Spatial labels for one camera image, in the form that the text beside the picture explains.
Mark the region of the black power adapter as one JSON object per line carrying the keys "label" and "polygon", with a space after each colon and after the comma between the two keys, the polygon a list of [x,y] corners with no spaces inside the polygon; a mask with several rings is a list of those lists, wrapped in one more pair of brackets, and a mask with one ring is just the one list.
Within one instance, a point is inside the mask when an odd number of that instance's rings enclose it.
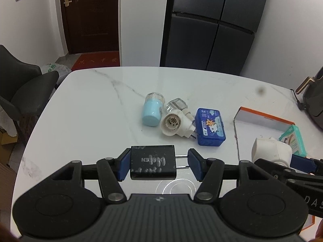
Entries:
{"label": "black power adapter", "polygon": [[130,178],[132,180],[174,180],[178,169],[174,145],[132,146],[130,151]]}

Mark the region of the white charger cube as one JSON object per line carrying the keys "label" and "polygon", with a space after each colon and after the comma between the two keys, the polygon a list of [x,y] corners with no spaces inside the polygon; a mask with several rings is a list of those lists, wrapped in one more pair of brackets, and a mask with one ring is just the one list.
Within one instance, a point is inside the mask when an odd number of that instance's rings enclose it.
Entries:
{"label": "white charger cube", "polygon": [[289,167],[292,159],[292,148],[274,138],[256,138],[252,151],[252,162],[264,159],[273,163]]}

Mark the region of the white plug-in repellent device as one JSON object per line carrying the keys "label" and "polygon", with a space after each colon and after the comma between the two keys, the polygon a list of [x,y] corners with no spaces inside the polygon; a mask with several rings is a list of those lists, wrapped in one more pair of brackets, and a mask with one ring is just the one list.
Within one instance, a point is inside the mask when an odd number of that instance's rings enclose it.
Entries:
{"label": "white plug-in repellent device", "polygon": [[161,131],[165,136],[196,138],[195,117],[181,98],[166,104],[166,115],[161,121]]}

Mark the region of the light blue toothpick jar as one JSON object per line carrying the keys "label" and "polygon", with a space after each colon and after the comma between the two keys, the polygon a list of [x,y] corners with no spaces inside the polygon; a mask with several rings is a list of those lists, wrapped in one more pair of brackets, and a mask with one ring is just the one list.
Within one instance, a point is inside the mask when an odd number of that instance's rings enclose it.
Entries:
{"label": "light blue toothpick jar", "polygon": [[164,96],[160,93],[149,93],[145,98],[142,110],[142,123],[146,126],[156,127],[159,125],[162,117]]}

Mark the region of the teal paper box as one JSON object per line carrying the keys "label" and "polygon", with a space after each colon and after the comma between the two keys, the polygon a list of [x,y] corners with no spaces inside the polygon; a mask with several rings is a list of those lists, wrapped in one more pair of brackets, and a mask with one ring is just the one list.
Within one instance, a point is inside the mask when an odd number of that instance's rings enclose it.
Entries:
{"label": "teal paper box", "polygon": [[290,125],[290,127],[279,137],[279,141],[289,145],[294,155],[300,157],[307,156],[300,130],[296,125]]}

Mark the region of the orange-rimmed white tray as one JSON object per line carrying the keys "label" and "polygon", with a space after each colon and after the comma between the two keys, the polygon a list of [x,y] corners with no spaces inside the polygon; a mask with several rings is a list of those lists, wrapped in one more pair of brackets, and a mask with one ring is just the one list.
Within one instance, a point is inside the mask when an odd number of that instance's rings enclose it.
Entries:
{"label": "orange-rimmed white tray", "polygon": [[234,117],[235,138],[237,141],[238,158],[252,161],[251,151],[256,138],[279,137],[294,122],[273,115],[240,107]]}

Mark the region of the dark air fryer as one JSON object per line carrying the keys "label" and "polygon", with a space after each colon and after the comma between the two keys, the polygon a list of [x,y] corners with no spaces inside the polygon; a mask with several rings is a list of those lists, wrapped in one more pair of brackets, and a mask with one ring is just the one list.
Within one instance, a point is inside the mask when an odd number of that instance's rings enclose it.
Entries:
{"label": "dark air fryer", "polygon": [[313,123],[322,129],[322,109],[323,109],[323,68],[314,77],[307,77],[296,89],[296,94],[303,93],[303,102],[299,103],[299,109],[305,110]]}

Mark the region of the white plastic bag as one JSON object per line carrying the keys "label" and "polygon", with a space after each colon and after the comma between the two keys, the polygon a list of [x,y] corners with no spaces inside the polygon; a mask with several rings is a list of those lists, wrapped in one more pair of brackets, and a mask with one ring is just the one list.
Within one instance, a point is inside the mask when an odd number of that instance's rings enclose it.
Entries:
{"label": "white plastic bag", "polygon": [[47,63],[41,67],[42,74],[57,71],[59,74],[58,81],[56,83],[59,86],[64,79],[72,72],[66,65],[61,65],[58,63]]}

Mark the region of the red doormat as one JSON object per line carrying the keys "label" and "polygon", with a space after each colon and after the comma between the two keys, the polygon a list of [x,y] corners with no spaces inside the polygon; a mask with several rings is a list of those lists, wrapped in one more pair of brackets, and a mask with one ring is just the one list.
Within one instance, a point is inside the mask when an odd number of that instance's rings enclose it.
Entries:
{"label": "red doormat", "polygon": [[119,67],[119,51],[92,52],[81,54],[75,64],[72,66],[72,71],[101,68],[101,67]]}

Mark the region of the black chair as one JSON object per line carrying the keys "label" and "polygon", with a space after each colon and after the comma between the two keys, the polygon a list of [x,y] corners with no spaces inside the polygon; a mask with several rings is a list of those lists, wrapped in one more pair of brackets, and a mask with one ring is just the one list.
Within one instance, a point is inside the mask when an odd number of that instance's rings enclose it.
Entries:
{"label": "black chair", "polygon": [[43,74],[37,65],[24,63],[1,45],[1,107],[13,120],[24,145],[27,140],[21,131],[24,117],[39,117],[56,89],[59,73]]}

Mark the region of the black refrigerator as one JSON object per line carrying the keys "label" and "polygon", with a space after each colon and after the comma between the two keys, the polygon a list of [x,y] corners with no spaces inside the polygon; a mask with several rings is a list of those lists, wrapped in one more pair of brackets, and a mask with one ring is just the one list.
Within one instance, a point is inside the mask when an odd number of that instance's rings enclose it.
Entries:
{"label": "black refrigerator", "polygon": [[266,0],[167,0],[160,66],[239,75]]}

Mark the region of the dark brown door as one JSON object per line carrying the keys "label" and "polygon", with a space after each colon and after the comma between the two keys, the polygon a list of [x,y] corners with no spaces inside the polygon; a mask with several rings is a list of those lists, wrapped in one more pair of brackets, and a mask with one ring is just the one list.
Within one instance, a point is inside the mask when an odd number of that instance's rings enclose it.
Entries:
{"label": "dark brown door", "polygon": [[60,0],[70,54],[118,51],[118,0]]}

